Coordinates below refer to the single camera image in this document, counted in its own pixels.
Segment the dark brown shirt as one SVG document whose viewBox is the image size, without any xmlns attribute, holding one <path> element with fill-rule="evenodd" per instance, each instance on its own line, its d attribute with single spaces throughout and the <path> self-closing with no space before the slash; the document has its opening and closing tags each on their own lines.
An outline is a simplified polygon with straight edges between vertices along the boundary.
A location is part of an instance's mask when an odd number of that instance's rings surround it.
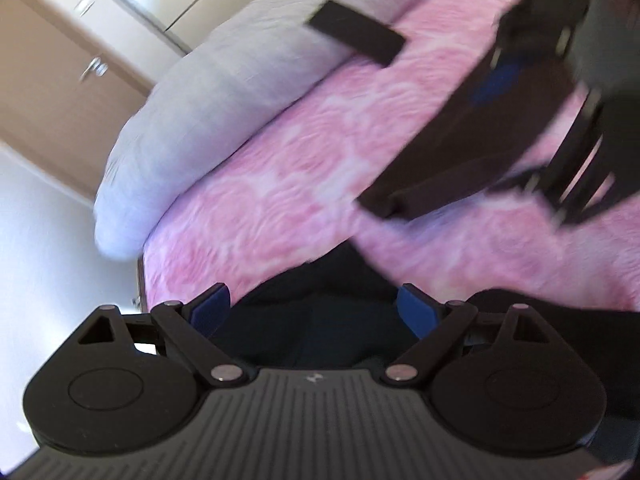
<svg viewBox="0 0 640 480">
<path fill-rule="evenodd" d="M 468 103 L 489 73 L 487 52 L 439 112 L 358 196 L 381 219 L 413 220 L 494 185 L 531 148 L 573 93 L 564 62 L 536 61 L 489 104 Z"/>
</svg>

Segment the black garment pile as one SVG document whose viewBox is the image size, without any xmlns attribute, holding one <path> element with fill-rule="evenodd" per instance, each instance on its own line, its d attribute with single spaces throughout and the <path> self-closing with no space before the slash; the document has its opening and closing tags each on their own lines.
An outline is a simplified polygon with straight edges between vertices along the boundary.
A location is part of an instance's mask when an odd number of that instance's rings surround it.
<svg viewBox="0 0 640 480">
<path fill-rule="evenodd" d="M 590 450 L 605 463 L 639 456 L 639 315 L 582 310 L 505 289 L 471 296 L 482 313 L 533 307 L 598 375 L 608 410 Z M 251 366 L 369 367 L 379 372 L 442 322 L 449 308 L 403 292 L 345 242 L 248 292 L 210 337 Z"/>
</svg>

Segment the black smartphone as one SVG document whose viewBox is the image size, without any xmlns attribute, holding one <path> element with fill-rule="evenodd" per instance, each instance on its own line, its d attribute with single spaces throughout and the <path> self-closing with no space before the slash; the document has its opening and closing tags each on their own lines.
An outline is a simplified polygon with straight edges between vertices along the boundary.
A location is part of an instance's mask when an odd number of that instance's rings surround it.
<svg viewBox="0 0 640 480">
<path fill-rule="evenodd" d="M 322 3 L 307 24 L 382 67 L 390 66 L 407 43 L 396 30 L 336 0 Z"/>
</svg>

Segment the pink floral blanket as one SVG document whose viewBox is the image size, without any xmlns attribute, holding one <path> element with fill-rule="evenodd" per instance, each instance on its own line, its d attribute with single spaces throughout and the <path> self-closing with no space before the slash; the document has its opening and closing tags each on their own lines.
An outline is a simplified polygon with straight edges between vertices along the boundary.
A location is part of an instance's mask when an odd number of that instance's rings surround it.
<svg viewBox="0 0 640 480">
<path fill-rule="evenodd" d="M 533 196 L 478 194 L 405 223 L 357 196 L 444 104 L 515 0 L 421 0 L 387 68 L 354 58 L 183 194 L 145 244 L 149 304 L 226 284 L 241 298 L 350 240 L 390 281 L 442 301 L 506 288 L 581 308 L 639 307 L 639 203 L 555 229 Z"/>
</svg>

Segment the white striped duvet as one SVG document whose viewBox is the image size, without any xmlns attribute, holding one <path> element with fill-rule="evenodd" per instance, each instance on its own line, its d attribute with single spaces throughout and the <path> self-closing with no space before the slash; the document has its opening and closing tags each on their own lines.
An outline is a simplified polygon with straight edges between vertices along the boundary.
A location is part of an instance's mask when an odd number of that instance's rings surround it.
<svg viewBox="0 0 640 480">
<path fill-rule="evenodd" d="M 421 0 L 336 1 L 401 34 Z M 256 0 L 163 76 L 108 159 L 94 205 L 103 255 L 144 255 L 176 200 L 354 58 L 387 68 L 307 24 L 324 2 Z"/>
</svg>

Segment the brown wooden door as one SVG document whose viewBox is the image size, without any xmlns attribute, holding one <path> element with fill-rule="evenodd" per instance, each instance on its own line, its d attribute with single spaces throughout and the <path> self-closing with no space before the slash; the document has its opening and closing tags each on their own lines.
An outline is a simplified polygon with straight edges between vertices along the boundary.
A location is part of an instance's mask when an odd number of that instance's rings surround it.
<svg viewBox="0 0 640 480">
<path fill-rule="evenodd" d="M 79 81 L 99 56 L 102 77 Z M 149 81 L 44 0 L 1 0 L 1 140 L 92 200 Z"/>
</svg>

